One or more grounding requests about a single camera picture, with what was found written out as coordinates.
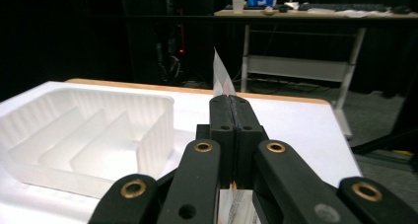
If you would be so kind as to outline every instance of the table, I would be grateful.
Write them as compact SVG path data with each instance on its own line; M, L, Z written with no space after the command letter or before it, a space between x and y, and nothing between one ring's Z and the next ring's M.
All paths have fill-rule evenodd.
M213 91L155 85L71 79L68 87L100 87L115 92L166 95L174 99L174 150L162 175L179 162L194 139L196 124L209 122ZM361 176L332 106L323 100L239 93L246 98L271 139L289 143L327 183ZM3 102L12 106L21 98ZM98 199L21 184L0 168L0 223L86 223Z
M310 13L307 11L289 11L288 13L275 13L272 16L266 16L259 10L244 10L242 14L234 14L232 10L222 10L215 13L217 17L253 17L259 19L277 19L277 23L283 19L295 19L315 21L316 24L320 24L328 20L347 20L352 19L353 22L357 21L358 15L343 15L340 13ZM368 20L409 20L418 19L418 14L411 13L409 15L392 15L389 13L381 15L370 15L365 17ZM243 53L243 66L241 77L241 90L246 92L246 82L248 73L259 73L268 75L281 75L297 78L309 78L323 81L339 82L340 93L338 99L334 104L334 112L338 119L338 122L343 130L343 133L347 138L353 136L350 126L347 122L344 114L344 103L347 97L348 89L353 77L357 58L362 46L363 39L365 37L366 28L362 25L359 26L358 31L354 35L354 43L349 58L346 62L335 61L323 61L323 60L306 60L295 58L283 58L283 57L271 57L260 55L249 55L249 38L250 38L250 25L245 25L244 31L244 53Z

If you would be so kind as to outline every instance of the blue box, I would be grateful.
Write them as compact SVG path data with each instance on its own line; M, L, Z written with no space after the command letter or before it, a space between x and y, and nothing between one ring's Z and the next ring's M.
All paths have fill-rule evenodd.
M274 0L246 0L248 7L267 7L274 6Z

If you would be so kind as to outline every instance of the wooden table edge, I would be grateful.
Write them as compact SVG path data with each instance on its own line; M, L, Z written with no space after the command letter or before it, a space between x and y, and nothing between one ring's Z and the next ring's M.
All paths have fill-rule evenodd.
M65 82L73 83L73 84L111 86L111 87L118 87L118 88L133 88L133 89L146 89L146 90L169 91L169 92L179 92L179 93L213 95L213 90L207 90L207 89L181 88L181 87L171 87L171 86L161 86L161 85L94 80L94 79L73 78L73 79L66 80ZM252 94L252 93L237 93L237 96L242 97L242 98L252 98L252 99L278 100L278 101L288 101L288 102L298 102L298 103L329 105L328 101L322 100L322 99L297 98L297 97Z

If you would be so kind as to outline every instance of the white packaging insert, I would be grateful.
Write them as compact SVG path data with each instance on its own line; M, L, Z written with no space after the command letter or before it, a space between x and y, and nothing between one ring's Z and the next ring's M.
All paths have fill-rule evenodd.
M23 183L101 198L158 179L173 148L170 97L48 82L0 104L0 162Z

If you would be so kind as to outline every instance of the white table surface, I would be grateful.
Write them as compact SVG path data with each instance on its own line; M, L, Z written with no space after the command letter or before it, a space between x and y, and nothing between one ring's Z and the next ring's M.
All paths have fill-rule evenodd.
M176 167L196 124L209 123L207 94L128 89L109 86L48 82L3 102L7 108L60 87L95 88L114 92L166 95L174 98L174 150L162 175ZM270 139L290 144L327 183L337 187L346 177L361 176L330 104L315 101L246 98ZM0 167L0 223L87 223L96 198L22 184Z

